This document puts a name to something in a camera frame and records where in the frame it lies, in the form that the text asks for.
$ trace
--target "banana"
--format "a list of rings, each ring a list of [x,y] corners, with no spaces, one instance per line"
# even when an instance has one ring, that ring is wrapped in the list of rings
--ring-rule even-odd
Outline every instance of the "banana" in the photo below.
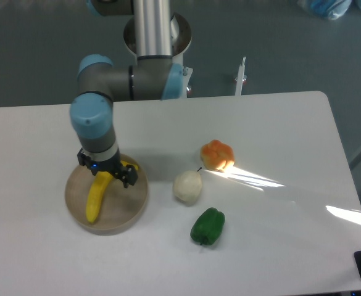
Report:
[[[131,165],[131,163],[121,161],[123,166]],[[135,169],[138,171],[139,167],[132,164]],[[106,171],[99,171],[94,179],[93,184],[91,185],[87,198],[86,205],[86,217],[88,222],[94,223],[96,218],[99,215],[101,209],[102,199],[106,191],[107,186],[113,180],[113,176]]]

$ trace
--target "wooden plate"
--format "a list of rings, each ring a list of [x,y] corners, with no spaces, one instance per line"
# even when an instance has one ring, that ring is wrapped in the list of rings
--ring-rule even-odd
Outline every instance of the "wooden plate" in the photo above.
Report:
[[[65,201],[69,212],[87,231],[109,236],[126,230],[137,220],[147,201],[147,178],[140,165],[131,157],[121,159],[139,166],[138,180],[127,189],[120,180],[114,179],[108,185],[102,200],[101,211],[91,224],[86,218],[86,203],[94,176],[85,166],[77,166],[69,176],[65,188]]]

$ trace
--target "green bell pepper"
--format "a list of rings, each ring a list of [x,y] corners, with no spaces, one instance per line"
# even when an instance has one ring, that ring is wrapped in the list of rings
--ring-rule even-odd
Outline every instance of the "green bell pepper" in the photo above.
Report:
[[[201,245],[213,245],[220,237],[225,216],[216,208],[208,208],[195,222],[190,236]]]

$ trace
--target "white table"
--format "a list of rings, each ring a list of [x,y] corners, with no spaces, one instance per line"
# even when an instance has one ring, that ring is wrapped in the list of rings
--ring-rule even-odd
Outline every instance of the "white table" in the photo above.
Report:
[[[65,206],[80,148],[68,109],[0,109],[0,295],[361,290],[360,202],[323,93],[115,103],[120,149],[144,167],[150,192],[142,217],[109,237],[80,228]],[[200,167],[212,139],[268,186],[202,171],[201,198],[185,207],[172,181]],[[209,207],[226,223],[214,247],[200,247],[189,232]]]

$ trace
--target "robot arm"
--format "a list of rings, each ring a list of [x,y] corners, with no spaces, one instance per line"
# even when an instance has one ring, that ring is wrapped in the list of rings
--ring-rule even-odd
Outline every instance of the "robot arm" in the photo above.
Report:
[[[78,73],[79,96],[70,107],[72,126],[82,146],[79,164],[93,175],[109,172],[124,187],[134,185],[138,175],[134,166],[120,162],[113,102],[174,99],[183,91],[183,67],[172,63],[169,0],[90,0],[88,6],[99,14],[112,15],[115,6],[128,13],[129,3],[135,13],[137,66],[116,69],[107,57],[85,57]]]

